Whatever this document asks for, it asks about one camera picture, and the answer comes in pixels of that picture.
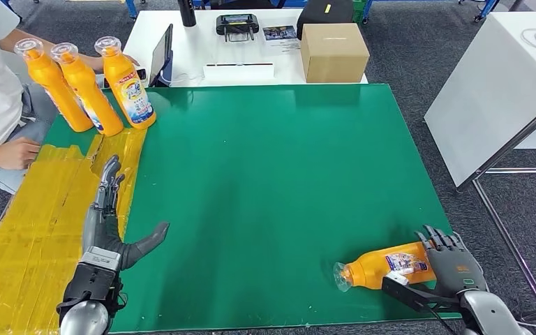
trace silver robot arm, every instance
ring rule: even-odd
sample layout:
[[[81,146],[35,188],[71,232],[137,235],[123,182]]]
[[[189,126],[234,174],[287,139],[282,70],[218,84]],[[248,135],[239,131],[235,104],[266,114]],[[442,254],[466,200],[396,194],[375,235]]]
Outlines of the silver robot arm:
[[[83,256],[67,285],[63,301],[57,306],[61,335],[103,335],[126,301],[120,290],[120,271],[163,242],[169,223],[162,222],[138,242],[123,243],[118,234],[116,207],[118,190],[124,175],[118,155],[104,165],[94,202],[89,206],[83,225]]]
[[[383,278],[382,290],[417,312],[460,313],[466,324],[463,335],[531,335],[519,326],[499,296],[488,292],[482,269],[460,239],[424,226],[416,232],[437,278],[434,289],[393,272]],[[445,323],[444,326],[456,334]]]
[[[516,323],[502,299],[490,292],[465,291],[461,295],[461,307],[471,314],[476,324],[476,330],[466,328],[463,335],[532,335],[530,331]]]

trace clear bottle cap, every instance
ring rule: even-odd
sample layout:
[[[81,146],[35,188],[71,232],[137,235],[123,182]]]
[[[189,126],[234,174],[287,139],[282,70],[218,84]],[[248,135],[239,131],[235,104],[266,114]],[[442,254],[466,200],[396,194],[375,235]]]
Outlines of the clear bottle cap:
[[[96,51],[104,57],[114,56],[120,53],[122,43],[114,36],[104,36],[99,38],[94,45]]]
[[[50,55],[61,64],[71,64],[77,59],[79,49],[72,43],[59,43],[52,47]]]
[[[24,38],[15,44],[13,51],[23,57],[23,59],[31,61],[44,54],[44,45],[35,38]]]
[[[334,264],[334,280],[336,281],[336,286],[342,292],[348,291],[352,287],[352,272],[345,264],[336,263]]]

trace brown box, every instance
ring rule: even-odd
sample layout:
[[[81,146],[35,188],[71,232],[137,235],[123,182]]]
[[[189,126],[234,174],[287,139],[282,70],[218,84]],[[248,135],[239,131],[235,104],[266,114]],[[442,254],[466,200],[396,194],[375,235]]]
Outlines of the brown box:
[[[356,23],[304,24],[302,37],[307,82],[360,82],[369,51]]]

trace detergent bottle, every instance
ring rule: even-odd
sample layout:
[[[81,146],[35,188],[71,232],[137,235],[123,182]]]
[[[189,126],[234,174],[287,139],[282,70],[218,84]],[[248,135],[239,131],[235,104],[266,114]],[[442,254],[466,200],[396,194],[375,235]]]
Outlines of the detergent bottle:
[[[60,64],[66,81],[81,99],[98,131],[106,136],[120,133],[124,129],[122,120],[98,88],[95,72],[79,58],[77,46],[59,43],[52,47],[50,54]]]
[[[131,126],[146,129],[157,116],[144,91],[133,62],[122,54],[118,38],[105,36],[95,48],[103,57],[103,74]]]
[[[24,38],[15,44],[13,50],[25,60],[30,78],[44,87],[71,129],[82,132],[94,126],[79,106],[61,69],[44,53],[42,42],[35,38]]]
[[[371,251],[348,264],[336,263],[334,279],[342,292],[352,286],[380,290],[383,277],[391,271],[406,277],[410,284],[436,279],[422,242]]]

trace carpet floor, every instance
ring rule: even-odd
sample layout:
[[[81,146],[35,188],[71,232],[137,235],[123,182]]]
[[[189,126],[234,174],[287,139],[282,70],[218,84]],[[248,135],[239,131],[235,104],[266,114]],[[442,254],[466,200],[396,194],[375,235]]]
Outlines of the carpet floor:
[[[502,1],[507,6],[511,2]],[[133,25],[124,5],[116,2],[43,0],[34,4],[29,0],[13,0],[11,4],[24,18],[21,29],[53,42],[73,42],[91,55],[96,55],[93,43],[97,38],[113,35],[125,43]],[[149,0],[146,4],[137,4],[137,8],[177,9],[177,4]],[[375,2],[371,20],[362,28],[371,52],[366,74],[369,82],[391,85],[449,222],[481,263],[490,290],[516,313],[536,308],[536,299],[473,187],[463,193],[455,191],[423,120],[424,113],[477,33],[481,24],[472,22],[476,14],[474,2],[463,5],[456,1]],[[536,151],[516,151],[501,165],[536,166]],[[482,184],[536,277],[536,175],[485,176]],[[0,191],[0,215],[8,199],[9,196]],[[461,328],[458,320],[448,323],[455,329]],[[436,321],[214,333],[448,334]]]

